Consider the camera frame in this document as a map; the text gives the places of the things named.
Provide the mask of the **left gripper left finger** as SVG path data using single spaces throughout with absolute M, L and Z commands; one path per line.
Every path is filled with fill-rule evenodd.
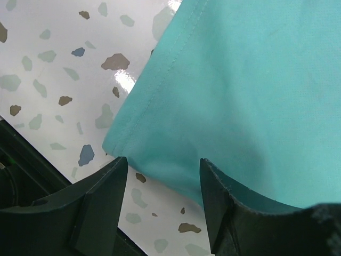
M 99 171 L 30 206 L 1 210 L 1 255 L 113 255 L 128 163 Z

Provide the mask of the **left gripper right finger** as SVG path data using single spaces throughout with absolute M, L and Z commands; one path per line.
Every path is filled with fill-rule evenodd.
M 214 255 L 340 255 L 340 204 L 300 209 L 267 198 L 200 160 L 200 184 Z

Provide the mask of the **teal t shirt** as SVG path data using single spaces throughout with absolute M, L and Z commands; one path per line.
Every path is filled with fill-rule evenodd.
M 183 1 L 103 149 L 197 202 L 202 158 L 285 204 L 340 202 L 340 1 Z

